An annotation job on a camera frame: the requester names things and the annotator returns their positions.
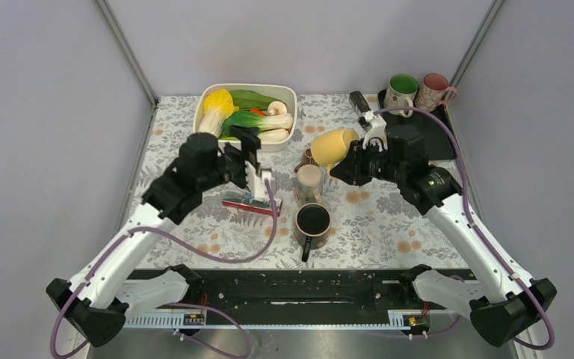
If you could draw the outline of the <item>cream christmas mug green inside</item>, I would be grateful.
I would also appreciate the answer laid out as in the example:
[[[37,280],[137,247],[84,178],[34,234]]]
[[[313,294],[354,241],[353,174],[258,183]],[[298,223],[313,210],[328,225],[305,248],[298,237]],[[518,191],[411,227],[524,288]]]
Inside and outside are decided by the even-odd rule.
[[[414,98],[419,90],[419,83],[409,75],[399,74],[389,80],[383,100],[384,108],[414,107]]]

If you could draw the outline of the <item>pink ghost pattern mug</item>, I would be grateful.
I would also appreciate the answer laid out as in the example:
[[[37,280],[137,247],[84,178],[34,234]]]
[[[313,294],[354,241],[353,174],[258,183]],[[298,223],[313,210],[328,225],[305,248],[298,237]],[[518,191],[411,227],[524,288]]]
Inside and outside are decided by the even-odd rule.
[[[440,105],[451,102],[458,95],[457,89],[448,79],[438,73],[427,74],[414,99],[416,108],[432,112]]]

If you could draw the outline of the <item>yellow mug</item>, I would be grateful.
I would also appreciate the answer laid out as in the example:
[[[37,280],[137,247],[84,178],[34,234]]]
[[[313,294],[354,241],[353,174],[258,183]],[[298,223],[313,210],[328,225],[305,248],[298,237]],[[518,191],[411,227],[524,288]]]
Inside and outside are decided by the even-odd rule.
[[[318,165],[332,168],[346,157],[351,143],[358,140],[359,135],[352,129],[334,129],[312,141],[311,154]]]

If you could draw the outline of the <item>black interior mug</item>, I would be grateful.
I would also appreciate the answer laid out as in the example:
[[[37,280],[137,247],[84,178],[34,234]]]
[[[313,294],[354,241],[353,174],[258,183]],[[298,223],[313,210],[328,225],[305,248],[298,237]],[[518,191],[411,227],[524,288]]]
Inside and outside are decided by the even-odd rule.
[[[326,245],[332,227],[327,208],[319,203],[308,203],[297,211],[294,237],[302,247],[301,260],[306,263],[313,250]]]

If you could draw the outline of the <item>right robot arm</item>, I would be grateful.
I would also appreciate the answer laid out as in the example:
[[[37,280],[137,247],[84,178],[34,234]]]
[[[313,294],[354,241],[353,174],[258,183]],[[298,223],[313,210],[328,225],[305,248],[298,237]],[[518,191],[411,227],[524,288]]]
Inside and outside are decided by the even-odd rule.
[[[373,179],[396,184],[403,199],[446,236],[475,276],[472,285],[416,266],[398,289],[402,304],[417,308],[427,301],[454,311],[496,347],[518,341],[523,331],[542,322],[548,332],[542,349],[553,346],[555,331],[547,310],[557,293],[554,284],[534,278],[498,244],[471,210],[466,183],[428,161],[415,128],[399,126],[376,138],[361,138],[348,129],[327,149],[332,177],[355,186]]]

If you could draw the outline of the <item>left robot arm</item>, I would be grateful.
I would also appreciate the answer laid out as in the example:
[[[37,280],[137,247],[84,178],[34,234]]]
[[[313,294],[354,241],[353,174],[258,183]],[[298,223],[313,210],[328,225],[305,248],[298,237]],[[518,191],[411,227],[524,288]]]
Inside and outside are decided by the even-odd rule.
[[[219,145],[207,132],[190,135],[178,156],[143,194],[141,204],[104,249],[70,279],[54,279],[46,293],[86,344],[100,347],[119,334],[128,319],[162,305],[179,302],[193,307],[202,297],[186,266],[174,266],[151,280],[122,290],[128,276],[161,239],[196,209],[203,194],[233,183],[248,190],[251,202],[269,205],[277,217],[273,174],[257,160],[259,130],[235,126],[238,146]]]

